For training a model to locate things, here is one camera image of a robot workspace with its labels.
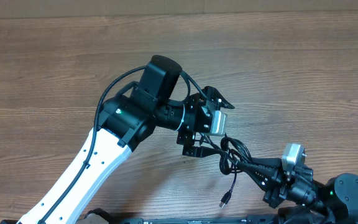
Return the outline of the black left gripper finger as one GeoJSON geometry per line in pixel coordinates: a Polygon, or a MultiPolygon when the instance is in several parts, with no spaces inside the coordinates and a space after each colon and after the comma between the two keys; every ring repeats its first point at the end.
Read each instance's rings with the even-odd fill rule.
{"type": "Polygon", "coordinates": [[[188,157],[208,157],[219,154],[219,150],[204,146],[183,146],[182,155],[188,157]]]}
{"type": "Polygon", "coordinates": [[[235,106],[230,104],[230,102],[228,102],[215,87],[206,86],[203,88],[203,92],[208,97],[208,101],[211,101],[213,105],[216,106],[217,110],[220,110],[221,108],[233,110],[235,108],[235,106]]]}

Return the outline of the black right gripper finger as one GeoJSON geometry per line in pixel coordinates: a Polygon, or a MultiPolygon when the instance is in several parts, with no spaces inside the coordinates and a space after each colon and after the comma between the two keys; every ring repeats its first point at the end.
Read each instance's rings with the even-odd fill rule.
{"type": "Polygon", "coordinates": [[[236,167],[245,172],[261,190],[271,190],[280,184],[275,168],[237,161],[236,167]]]}
{"type": "Polygon", "coordinates": [[[279,158],[256,158],[253,157],[248,169],[279,169],[282,161],[279,158]]]}

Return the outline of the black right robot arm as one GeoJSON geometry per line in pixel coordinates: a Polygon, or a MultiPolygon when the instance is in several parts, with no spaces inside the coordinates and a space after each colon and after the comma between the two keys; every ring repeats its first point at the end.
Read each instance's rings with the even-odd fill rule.
{"type": "Polygon", "coordinates": [[[235,166],[265,192],[270,207],[286,200],[296,204],[280,208],[266,223],[358,223],[358,175],[344,173],[322,184],[303,162],[269,158],[235,166]]]}

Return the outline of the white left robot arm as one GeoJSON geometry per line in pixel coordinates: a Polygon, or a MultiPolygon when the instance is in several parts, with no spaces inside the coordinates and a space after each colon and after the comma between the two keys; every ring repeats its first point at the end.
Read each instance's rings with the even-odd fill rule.
{"type": "Polygon", "coordinates": [[[217,89],[198,88],[176,101],[171,95],[179,78],[187,87],[196,86],[178,63],[154,55],[139,70],[139,81],[128,83],[112,98],[100,97],[81,150],[20,223],[75,223],[105,180],[157,127],[176,131],[185,147],[194,145],[198,133],[225,134],[226,110],[232,105],[217,89]]]}

